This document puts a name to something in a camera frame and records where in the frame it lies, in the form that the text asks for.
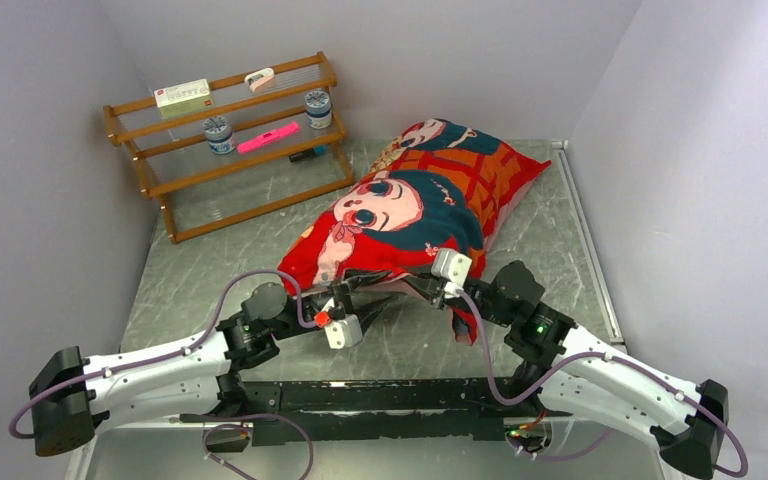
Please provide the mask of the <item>pink red patterned pillowcase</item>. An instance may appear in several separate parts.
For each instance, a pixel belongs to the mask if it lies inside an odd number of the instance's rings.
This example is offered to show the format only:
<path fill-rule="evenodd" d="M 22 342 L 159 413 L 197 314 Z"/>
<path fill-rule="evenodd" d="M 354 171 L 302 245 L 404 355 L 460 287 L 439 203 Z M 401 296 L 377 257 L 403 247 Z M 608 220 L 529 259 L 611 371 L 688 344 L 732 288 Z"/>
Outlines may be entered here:
<path fill-rule="evenodd" d="M 278 268 L 304 292 L 349 271 L 386 271 L 388 282 L 400 282 L 450 248 L 470 258 L 469 274 L 478 278 L 501 226 L 550 164 L 449 120 L 416 123 L 315 220 Z"/>

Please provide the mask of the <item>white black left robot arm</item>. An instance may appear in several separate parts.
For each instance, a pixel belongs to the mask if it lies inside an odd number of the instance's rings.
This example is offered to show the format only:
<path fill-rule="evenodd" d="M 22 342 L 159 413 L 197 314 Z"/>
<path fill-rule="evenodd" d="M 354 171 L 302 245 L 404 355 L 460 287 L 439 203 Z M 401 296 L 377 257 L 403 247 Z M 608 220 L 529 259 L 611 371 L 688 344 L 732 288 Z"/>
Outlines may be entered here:
<path fill-rule="evenodd" d="M 373 278 L 362 274 L 308 295 L 295 285 L 264 283 L 236 314 L 213 317 L 204 330 L 176 341 L 109 355 L 61 349 L 29 385 L 29 402 L 19 411 L 31 416 L 27 437 L 37 456 L 53 457 L 108 430 L 164 415 L 235 419 L 254 399 L 240 372 L 275 358 L 278 341 L 324 334 L 330 348 L 341 349 L 362 340 L 392 300 L 353 299 Z"/>

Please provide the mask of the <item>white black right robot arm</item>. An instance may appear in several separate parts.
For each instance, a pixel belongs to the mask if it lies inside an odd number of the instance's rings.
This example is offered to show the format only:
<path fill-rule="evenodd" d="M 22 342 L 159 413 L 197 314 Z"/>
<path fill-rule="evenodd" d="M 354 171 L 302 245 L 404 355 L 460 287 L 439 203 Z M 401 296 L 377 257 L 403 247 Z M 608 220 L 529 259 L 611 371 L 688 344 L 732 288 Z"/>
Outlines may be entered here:
<path fill-rule="evenodd" d="M 489 344 L 482 344 L 495 404 L 524 415 L 548 410 L 597 422 L 648 444 L 667 465 L 695 479 L 727 471 L 718 458 L 734 435 L 723 385 L 682 380 L 600 340 L 543 302 L 544 287 L 520 261 L 485 282 L 467 277 L 462 259 L 406 283 L 434 306 L 449 308 L 479 339 L 486 323 L 506 328 L 504 342 L 521 361 L 510 379 L 496 377 Z"/>

